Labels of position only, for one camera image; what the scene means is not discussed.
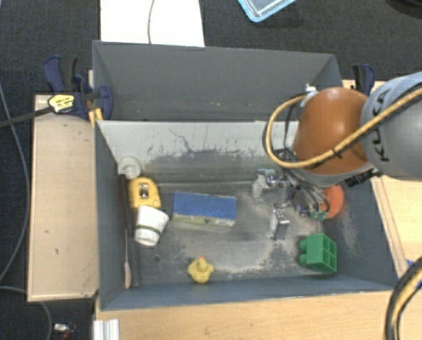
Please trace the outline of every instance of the white paper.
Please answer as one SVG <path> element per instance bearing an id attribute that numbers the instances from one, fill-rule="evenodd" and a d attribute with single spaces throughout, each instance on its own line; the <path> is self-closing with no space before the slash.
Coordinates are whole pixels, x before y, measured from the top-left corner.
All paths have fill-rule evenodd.
<path id="1" fill-rule="evenodd" d="M 152 0 L 101 0 L 101 40 L 148 43 L 148 15 Z M 150 35 L 153 44 L 203 47 L 198 0 L 156 0 Z"/>

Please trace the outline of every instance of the white cup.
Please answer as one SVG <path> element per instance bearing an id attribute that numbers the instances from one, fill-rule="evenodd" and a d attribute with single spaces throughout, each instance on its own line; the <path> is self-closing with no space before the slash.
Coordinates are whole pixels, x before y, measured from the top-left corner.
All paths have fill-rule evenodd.
<path id="1" fill-rule="evenodd" d="M 134 240 L 144 246 L 154 247 L 168 221 L 169 216 L 163 211 L 148 205 L 139 206 Z"/>

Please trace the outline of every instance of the white plastic cylinder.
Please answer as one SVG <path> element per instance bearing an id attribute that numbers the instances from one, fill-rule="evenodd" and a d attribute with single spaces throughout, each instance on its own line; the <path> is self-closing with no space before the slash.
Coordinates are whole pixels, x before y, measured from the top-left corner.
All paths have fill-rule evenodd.
<path id="1" fill-rule="evenodd" d="M 133 180 L 140 176 L 142 165 L 135 157 L 123 157 L 118 162 L 118 173 L 126 175 L 127 180 Z"/>
<path id="2" fill-rule="evenodd" d="M 169 216 L 161 210 L 141 205 L 137 210 L 137 225 L 134 239 L 147 247 L 154 247 L 169 221 Z"/>

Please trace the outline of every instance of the orange object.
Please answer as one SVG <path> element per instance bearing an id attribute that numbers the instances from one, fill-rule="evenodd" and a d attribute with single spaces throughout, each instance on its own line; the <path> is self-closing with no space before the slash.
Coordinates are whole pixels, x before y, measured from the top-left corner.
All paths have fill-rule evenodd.
<path id="1" fill-rule="evenodd" d="M 367 96 L 352 89 L 324 89 L 306 104 L 297 127 L 293 152 L 301 161 L 319 156 L 335 147 L 359 128 Z M 361 143 L 314 169 L 314 174 L 344 174 L 367 163 Z"/>
<path id="2" fill-rule="evenodd" d="M 327 213 L 326 219 L 331 219 L 335 217 L 343 209 L 343 204 L 345 203 L 345 195 L 343 194 L 343 189 L 339 185 L 331 186 L 330 188 L 325 188 L 323 194 L 326 196 L 326 199 L 329 203 L 329 211 Z M 321 204 L 321 209 L 325 210 L 326 205 Z"/>

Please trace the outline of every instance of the clamp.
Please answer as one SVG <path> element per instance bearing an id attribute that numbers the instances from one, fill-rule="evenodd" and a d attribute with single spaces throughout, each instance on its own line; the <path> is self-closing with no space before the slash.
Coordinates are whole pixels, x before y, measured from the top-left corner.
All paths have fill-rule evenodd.
<path id="1" fill-rule="evenodd" d="M 54 55 L 42 65 L 47 84 L 54 96 L 48 101 L 55 113 L 75 115 L 83 120 L 97 108 L 102 110 L 103 119 L 112 115 L 113 97 L 109 86 L 99 86 L 93 91 L 89 83 L 76 74 L 77 57 Z"/>

